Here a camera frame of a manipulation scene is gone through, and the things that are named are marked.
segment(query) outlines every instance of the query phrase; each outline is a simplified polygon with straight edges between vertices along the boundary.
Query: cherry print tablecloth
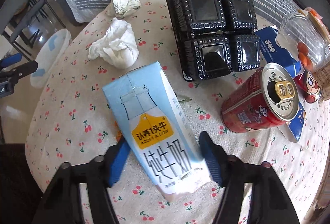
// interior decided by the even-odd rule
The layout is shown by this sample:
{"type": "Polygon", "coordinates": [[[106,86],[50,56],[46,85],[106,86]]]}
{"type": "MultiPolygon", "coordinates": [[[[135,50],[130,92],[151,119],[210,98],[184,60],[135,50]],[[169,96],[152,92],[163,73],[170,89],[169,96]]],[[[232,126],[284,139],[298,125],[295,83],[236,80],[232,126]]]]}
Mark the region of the cherry print tablecloth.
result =
{"type": "MultiPolygon", "coordinates": [[[[329,106],[310,105],[299,143],[287,141],[277,128],[234,134],[220,120],[222,101],[253,71],[232,73],[210,81],[183,80],[166,0],[140,0],[142,8],[125,20],[131,23],[140,55],[127,70],[117,70],[103,59],[89,61],[88,47],[101,38],[111,18],[101,12],[76,37],[52,70],[35,110],[26,140],[31,173],[45,191],[64,161],[72,165],[104,154],[120,135],[101,90],[129,70],[159,61],[173,87],[191,102],[182,108],[196,136],[206,130],[228,154],[242,161],[273,165],[301,220],[321,182],[329,146],[329,106]]],[[[270,23],[257,17],[258,26],[270,23]]],[[[223,189],[210,182],[196,193],[167,202],[153,186],[135,156],[130,154],[118,183],[108,189],[120,223],[211,223],[223,189]]],[[[81,186],[85,223],[92,223],[86,186],[81,186]]],[[[239,223],[246,222],[251,185],[247,184],[239,223]]]]}

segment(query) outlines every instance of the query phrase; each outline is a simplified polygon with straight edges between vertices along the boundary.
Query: can top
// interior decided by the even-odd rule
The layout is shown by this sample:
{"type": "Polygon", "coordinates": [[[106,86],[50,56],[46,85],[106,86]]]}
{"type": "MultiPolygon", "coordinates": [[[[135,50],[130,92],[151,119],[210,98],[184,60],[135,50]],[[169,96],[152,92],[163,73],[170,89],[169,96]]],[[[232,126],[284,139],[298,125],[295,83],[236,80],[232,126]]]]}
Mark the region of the can top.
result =
{"type": "Polygon", "coordinates": [[[285,68],[277,63],[265,65],[261,76],[264,98],[272,113],[283,121],[291,121],[298,112],[296,84],[285,68]]]}

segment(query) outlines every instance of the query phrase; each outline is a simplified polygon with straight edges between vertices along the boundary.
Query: cherry tomato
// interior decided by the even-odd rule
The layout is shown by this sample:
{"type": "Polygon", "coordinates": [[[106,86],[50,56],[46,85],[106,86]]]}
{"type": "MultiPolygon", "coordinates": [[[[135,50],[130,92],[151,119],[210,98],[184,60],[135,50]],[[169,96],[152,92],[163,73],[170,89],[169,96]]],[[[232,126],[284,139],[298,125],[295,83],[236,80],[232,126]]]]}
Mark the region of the cherry tomato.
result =
{"type": "Polygon", "coordinates": [[[303,42],[299,42],[297,44],[297,48],[298,48],[298,51],[303,53],[305,56],[308,55],[308,52],[309,52],[308,47],[303,42]]]}
{"type": "Polygon", "coordinates": [[[301,64],[306,68],[307,65],[308,65],[306,56],[302,52],[299,52],[298,53],[298,58],[301,61],[301,64]]]}
{"type": "Polygon", "coordinates": [[[307,61],[307,65],[305,66],[306,69],[311,72],[314,71],[313,62],[311,61],[311,59],[309,57],[306,57],[306,61],[307,61]]]}

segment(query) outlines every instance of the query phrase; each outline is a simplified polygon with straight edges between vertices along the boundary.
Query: chair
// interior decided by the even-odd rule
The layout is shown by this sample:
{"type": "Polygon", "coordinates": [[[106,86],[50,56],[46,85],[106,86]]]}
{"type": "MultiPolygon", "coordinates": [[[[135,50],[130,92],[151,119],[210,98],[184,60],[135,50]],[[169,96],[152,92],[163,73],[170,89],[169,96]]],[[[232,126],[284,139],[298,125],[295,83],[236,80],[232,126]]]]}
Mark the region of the chair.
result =
{"type": "Polygon", "coordinates": [[[55,11],[49,5],[47,0],[5,0],[4,4],[0,8],[0,35],[3,35],[8,42],[19,52],[21,53],[27,60],[31,61],[31,53],[28,52],[24,47],[22,47],[16,39],[18,36],[21,37],[22,41],[29,47],[33,47],[33,44],[36,40],[37,35],[39,34],[40,30],[37,30],[32,37],[29,39],[23,34],[22,30],[31,24],[32,19],[34,16],[37,16],[38,13],[43,14],[42,7],[47,5],[50,11],[54,14],[56,19],[59,23],[65,28],[65,25],[60,20],[60,18],[56,15],[55,11]],[[26,4],[29,4],[30,9],[26,12],[23,18],[20,20],[19,23],[16,23],[12,18],[14,17],[15,13],[21,9],[26,4]],[[11,35],[9,35],[5,28],[8,24],[11,24],[14,28],[14,31],[11,35]]]}

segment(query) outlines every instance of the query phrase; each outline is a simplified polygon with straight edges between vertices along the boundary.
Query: white tissue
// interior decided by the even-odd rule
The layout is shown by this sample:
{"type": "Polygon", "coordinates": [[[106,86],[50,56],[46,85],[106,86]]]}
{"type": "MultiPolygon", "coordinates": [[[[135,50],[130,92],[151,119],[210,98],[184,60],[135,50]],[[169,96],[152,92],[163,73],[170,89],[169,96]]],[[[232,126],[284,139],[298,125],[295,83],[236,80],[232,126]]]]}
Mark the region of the white tissue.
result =
{"type": "Polygon", "coordinates": [[[135,63],[138,55],[131,24],[113,18],[106,34],[90,46],[88,59],[102,57],[116,68],[126,69],[135,63]]]}
{"type": "Polygon", "coordinates": [[[108,15],[124,18],[141,7],[139,0],[111,0],[107,7],[108,15]]]}

